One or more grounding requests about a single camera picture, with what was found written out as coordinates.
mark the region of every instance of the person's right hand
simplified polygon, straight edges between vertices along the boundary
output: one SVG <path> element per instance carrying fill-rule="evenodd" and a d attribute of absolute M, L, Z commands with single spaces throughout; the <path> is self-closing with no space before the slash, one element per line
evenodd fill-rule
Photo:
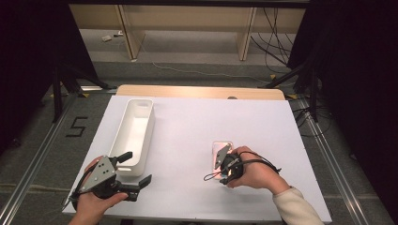
<path fill-rule="evenodd" d="M 254 155 L 256 153 L 247 146 L 239 147 L 233 150 L 231 154 L 240 154 L 242 161 L 261 159 L 259 156 Z M 251 188 L 267 188 L 275 195 L 290 189 L 290 186 L 282 177 L 263 163 L 247 163 L 243 165 L 243 168 L 243 175 L 238 179 L 228 182 L 228 187 L 236 188 L 239 186 L 248 186 Z"/>

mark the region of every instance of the aluminum rail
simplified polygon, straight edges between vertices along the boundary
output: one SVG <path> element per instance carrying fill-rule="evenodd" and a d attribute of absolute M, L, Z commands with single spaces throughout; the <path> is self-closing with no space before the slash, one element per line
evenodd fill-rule
<path fill-rule="evenodd" d="M 21 179 L 20 183 L 15 187 L 14 191 L 12 192 L 11 196 L 9 197 L 6 204 L 3 206 L 0 214 L 0 224 L 8 225 L 14 219 L 23 199 L 26 195 L 26 192 L 30 188 L 33 180 L 35 179 L 38 171 L 41 168 L 41 165 L 44 162 L 48 152 L 51 149 L 51 146 L 56 138 L 56 135 L 63 125 L 65 115 L 68 113 L 70 107 L 73 105 L 73 102 L 76 100 L 77 94 L 69 94 L 66 101 L 65 101 L 65 108 L 62 114 L 60 115 L 59 119 L 52 124 L 50 127 L 49 132 L 47 133 L 44 141 L 41 143 L 40 148 L 36 152 L 34 158 L 32 159 L 29 167 L 25 171 L 23 178 Z"/>
<path fill-rule="evenodd" d="M 298 102 L 298 104 L 302 109 L 309 107 L 308 102 L 302 99 Z M 310 118 L 311 116 L 308 112 L 307 116 L 309 118 L 307 119 L 307 123 L 310 126 L 311 132 L 315 136 L 316 143 L 318 144 L 322 156 L 328 164 L 329 170 L 334 179 L 334 183 L 339 189 L 354 223 L 357 225 L 370 224 L 362 210 L 354 190 L 345 179 L 344 173 L 342 172 L 337 159 L 333 155 L 333 152 L 331 151 L 330 146 L 324 134 L 322 133 L 321 127 Z"/>

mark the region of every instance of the wooden edge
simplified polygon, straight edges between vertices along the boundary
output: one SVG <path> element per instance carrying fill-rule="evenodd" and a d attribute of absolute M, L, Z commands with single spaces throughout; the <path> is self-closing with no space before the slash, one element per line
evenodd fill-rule
<path fill-rule="evenodd" d="M 258 89 L 242 87 L 204 87 L 204 86 L 161 86 L 130 85 L 119 86 L 117 96 L 146 96 L 169 98 L 237 98 L 284 100 L 278 89 Z"/>
<path fill-rule="evenodd" d="M 239 55 L 239 60 L 240 61 L 245 61 L 248 50 L 249 50 L 249 44 L 251 41 L 251 35 L 252 35 L 252 27 L 254 24 L 254 18 L 255 18 L 255 13 L 257 11 L 256 7 L 251 7 L 249 8 L 249 15 L 248 15 L 248 20 L 247 24 L 245 27 L 244 32 L 238 32 L 237 33 L 237 53 Z"/>

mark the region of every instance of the gray floor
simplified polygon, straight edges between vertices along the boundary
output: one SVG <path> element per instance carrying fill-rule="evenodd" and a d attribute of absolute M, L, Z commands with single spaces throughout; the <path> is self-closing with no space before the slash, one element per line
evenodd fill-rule
<path fill-rule="evenodd" d="M 110 84 L 164 84 L 164 85 L 208 85 L 257 87 L 271 81 L 272 70 L 288 71 L 272 57 L 265 57 L 255 44 L 251 44 L 246 61 L 237 58 L 234 34 L 196 32 L 148 32 L 137 60 L 128 58 L 122 37 L 102 42 L 101 37 L 117 34 L 117 31 L 82 30 L 99 77 Z M 260 43 L 258 35 L 253 37 Z M 269 34 L 262 34 L 268 40 Z M 285 36 L 280 36 L 286 49 L 291 47 Z M 281 52 L 271 49 L 281 56 Z M 292 81 L 281 85 L 286 94 L 292 94 Z M 38 107 L 29 125 L 21 135 L 22 146 L 8 149 L 0 157 L 0 205 L 3 206 L 15 186 L 20 182 L 32 158 L 46 138 L 53 120 L 53 99 L 51 89 L 43 98 L 44 106 Z M 66 224 L 70 216 L 62 215 L 60 209 L 67 197 L 76 174 L 81 167 L 86 151 L 100 123 L 111 94 L 91 93 L 88 97 L 64 97 L 73 99 L 60 130 L 49 147 L 49 152 L 38 174 L 24 197 L 11 224 Z M 305 99 L 290 100 L 292 111 L 303 108 Z M 319 106 L 327 105 L 322 98 Z M 380 200 L 375 195 L 359 164 L 350 158 L 349 147 L 327 109 L 319 109 L 321 132 L 333 153 L 338 168 L 342 171 L 349 189 L 359 201 L 360 209 L 367 223 L 393 224 Z M 79 121 L 85 127 L 80 138 L 69 138 L 76 130 L 70 129 L 77 116 L 86 117 Z M 313 165 L 315 176 L 329 208 L 332 224 L 358 224 L 350 214 L 336 178 L 330 172 L 328 162 L 310 123 L 299 121 L 302 140 Z M 119 224 L 118 218 L 105 218 L 100 224 Z M 171 221 L 137 220 L 134 224 L 176 224 Z"/>

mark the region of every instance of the person's left hand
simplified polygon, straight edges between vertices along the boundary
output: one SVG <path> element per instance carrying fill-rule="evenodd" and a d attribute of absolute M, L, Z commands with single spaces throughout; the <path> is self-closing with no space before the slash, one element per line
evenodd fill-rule
<path fill-rule="evenodd" d="M 97 163 L 102 157 L 97 157 L 94 159 L 84 171 L 87 171 L 88 168 Z M 72 221 L 69 225 L 77 225 L 77 224 L 97 224 L 105 211 L 114 206 L 117 203 L 125 200 L 129 195 L 127 193 L 121 192 L 113 195 L 109 199 L 100 199 L 93 192 L 87 192 L 85 194 L 80 195 L 79 201 L 77 204 L 76 214 L 73 217 Z"/>

